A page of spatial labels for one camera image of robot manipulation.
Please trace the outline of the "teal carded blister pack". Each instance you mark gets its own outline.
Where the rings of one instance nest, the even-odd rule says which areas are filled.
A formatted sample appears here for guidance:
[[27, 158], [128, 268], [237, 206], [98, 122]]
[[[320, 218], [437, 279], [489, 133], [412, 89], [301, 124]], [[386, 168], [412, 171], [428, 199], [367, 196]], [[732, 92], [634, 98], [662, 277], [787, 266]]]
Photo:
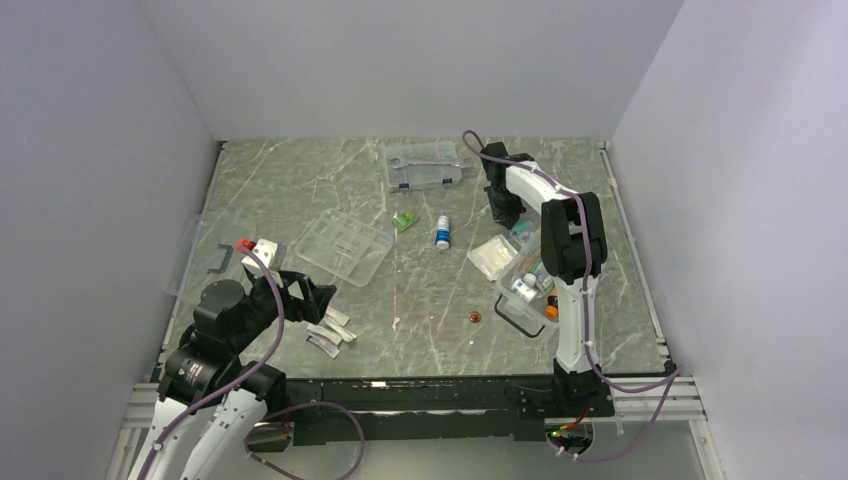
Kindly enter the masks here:
[[533, 221], [525, 220], [516, 223], [509, 231], [510, 237], [520, 246], [523, 247], [537, 233], [537, 226]]

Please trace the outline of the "small white pill bottle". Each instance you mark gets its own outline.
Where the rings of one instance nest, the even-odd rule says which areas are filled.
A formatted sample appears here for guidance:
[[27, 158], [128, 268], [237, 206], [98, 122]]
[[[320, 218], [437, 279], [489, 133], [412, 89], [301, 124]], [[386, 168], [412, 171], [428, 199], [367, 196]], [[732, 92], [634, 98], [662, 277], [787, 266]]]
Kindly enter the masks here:
[[510, 291], [520, 298], [525, 303], [532, 302], [538, 292], [535, 289], [537, 278], [532, 273], [525, 273], [520, 278], [516, 278], [511, 284]]

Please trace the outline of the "brown bottle orange cap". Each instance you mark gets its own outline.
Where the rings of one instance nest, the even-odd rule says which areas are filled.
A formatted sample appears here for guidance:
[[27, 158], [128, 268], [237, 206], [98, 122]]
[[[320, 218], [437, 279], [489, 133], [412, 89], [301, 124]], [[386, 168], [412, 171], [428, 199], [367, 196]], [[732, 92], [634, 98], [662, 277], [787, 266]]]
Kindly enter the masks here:
[[546, 306], [543, 311], [546, 319], [557, 322], [559, 318], [558, 297], [551, 295], [547, 297]]

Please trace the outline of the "teal striped packet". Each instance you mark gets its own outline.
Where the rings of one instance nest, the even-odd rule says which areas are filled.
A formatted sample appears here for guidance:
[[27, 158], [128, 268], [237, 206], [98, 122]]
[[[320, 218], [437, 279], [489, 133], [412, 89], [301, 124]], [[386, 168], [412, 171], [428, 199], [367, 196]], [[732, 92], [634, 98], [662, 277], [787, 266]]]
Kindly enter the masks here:
[[554, 283], [551, 275], [544, 267], [540, 254], [533, 255], [525, 265], [527, 274], [534, 277], [533, 287], [544, 295], [549, 295], [554, 289]]

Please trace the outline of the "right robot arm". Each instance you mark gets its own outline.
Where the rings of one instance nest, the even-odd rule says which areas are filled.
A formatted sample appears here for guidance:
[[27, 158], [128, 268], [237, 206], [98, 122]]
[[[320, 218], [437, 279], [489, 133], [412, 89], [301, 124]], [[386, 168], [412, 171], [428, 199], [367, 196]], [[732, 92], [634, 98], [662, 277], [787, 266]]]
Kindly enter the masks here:
[[594, 294], [608, 248], [597, 195], [564, 186], [529, 155], [510, 155], [501, 142], [484, 146], [478, 156], [497, 224], [510, 229], [528, 209], [540, 216], [540, 256], [558, 296], [556, 364], [567, 374], [600, 374]]

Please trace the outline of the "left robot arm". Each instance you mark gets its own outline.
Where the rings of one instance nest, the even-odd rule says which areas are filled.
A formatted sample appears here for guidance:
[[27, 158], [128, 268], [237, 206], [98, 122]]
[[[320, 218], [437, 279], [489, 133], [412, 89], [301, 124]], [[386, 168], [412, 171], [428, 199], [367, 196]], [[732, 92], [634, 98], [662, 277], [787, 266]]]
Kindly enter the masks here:
[[285, 373], [258, 361], [243, 364], [240, 355], [280, 312], [286, 320], [318, 324], [337, 288], [300, 272], [275, 275], [275, 285], [255, 276], [249, 288], [219, 279], [202, 290], [192, 324], [165, 363], [130, 478], [207, 479], [256, 422], [285, 411]]

